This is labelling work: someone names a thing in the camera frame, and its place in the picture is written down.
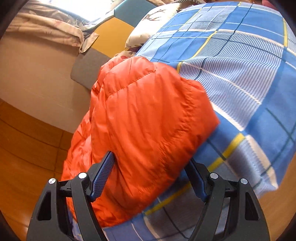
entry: brown floor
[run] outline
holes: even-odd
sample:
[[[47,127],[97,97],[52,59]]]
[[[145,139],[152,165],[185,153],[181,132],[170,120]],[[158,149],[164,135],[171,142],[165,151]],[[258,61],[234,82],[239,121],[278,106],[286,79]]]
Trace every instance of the brown floor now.
[[[0,210],[22,241],[45,183],[61,176],[71,138],[0,99]],[[295,170],[294,157],[279,189],[260,199],[272,241],[296,212]]]
[[[61,176],[71,138],[0,99],[0,210],[23,241],[45,183]]]

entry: plaid bedsheet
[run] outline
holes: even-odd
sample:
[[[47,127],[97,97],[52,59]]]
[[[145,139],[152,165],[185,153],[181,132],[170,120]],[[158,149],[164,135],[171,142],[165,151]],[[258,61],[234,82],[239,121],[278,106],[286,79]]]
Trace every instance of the plaid bedsheet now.
[[[247,178],[258,197],[278,188],[296,139],[296,37],[278,11],[245,2],[196,5],[175,15],[137,55],[206,89],[221,123],[196,162],[224,179]],[[104,232],[109,241],[187,240],[202,208],[183,171],[141,214]],[[80,238],[76,223],[73,230]]]

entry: white pillow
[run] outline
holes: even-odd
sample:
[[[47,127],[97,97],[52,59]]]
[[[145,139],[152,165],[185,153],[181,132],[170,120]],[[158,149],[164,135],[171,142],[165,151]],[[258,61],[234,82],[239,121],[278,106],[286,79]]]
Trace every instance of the white pillow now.
[[[180,3],[170,3],[150,10],[126,41],[126,49],[142,46],[179,10]]]

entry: wall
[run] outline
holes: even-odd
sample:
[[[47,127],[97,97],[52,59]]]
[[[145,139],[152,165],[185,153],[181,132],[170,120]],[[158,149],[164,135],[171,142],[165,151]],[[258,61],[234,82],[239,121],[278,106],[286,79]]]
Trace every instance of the wall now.
[[[20,33],[0,41],[0,98],[21,111],[74,132],[90,92],[70,78],[78,48]]]

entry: silver screw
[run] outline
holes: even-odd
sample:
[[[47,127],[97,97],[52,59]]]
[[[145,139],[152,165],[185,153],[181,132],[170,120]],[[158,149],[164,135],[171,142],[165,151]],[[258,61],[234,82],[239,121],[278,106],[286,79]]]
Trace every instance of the silver screw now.
[[[84,179],[84,178],[86,178],[86,176],[87,176],[87,174],[85,172],[79,173],[79,175],[78,175],[78,177],[80,179]]]
[[[218,178],[218,174],[212,172],[212,173],[210,174],[210,177],[213,178],[213,179],[217,179],[217,178]]]
[[[54,184],[55,181],[56,181],[55,178],[51,178],[51,179],[48,180],[48,183],[49,183],[49,184]]]
[[[248,180],[245,179],[245,178],[242,178],[242,179],[241,179],[241,183],[242,183],[242,184],[247,184],[247,183],[248,183]]]

